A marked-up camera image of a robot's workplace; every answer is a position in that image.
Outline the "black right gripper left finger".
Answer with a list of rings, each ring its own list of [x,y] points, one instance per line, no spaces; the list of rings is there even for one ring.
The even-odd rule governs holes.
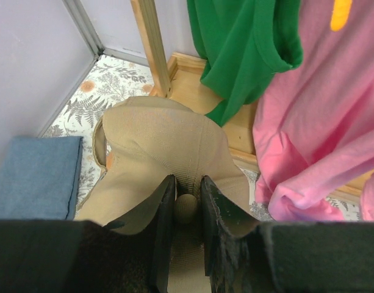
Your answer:
[[[176,179],[101,226],[0,220],[0,292],[166,292]]]

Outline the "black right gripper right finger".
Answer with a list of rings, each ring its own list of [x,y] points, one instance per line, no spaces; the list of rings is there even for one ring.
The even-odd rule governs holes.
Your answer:
[[[374,292],[374,222],[261,222],[201,180],[213,292]]]

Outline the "beige baseball cap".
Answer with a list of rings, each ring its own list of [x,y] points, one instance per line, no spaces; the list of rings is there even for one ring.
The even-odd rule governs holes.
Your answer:
[[[101,226],[147,199],[165,177],[176,179],[166,292],[213,292],[204,264],[201,180],[250,214],[250,186],[235,165],[224,131],[207,117],[166,98],[137,96],[107,109],[93,132],[101,177],[78,220]]]

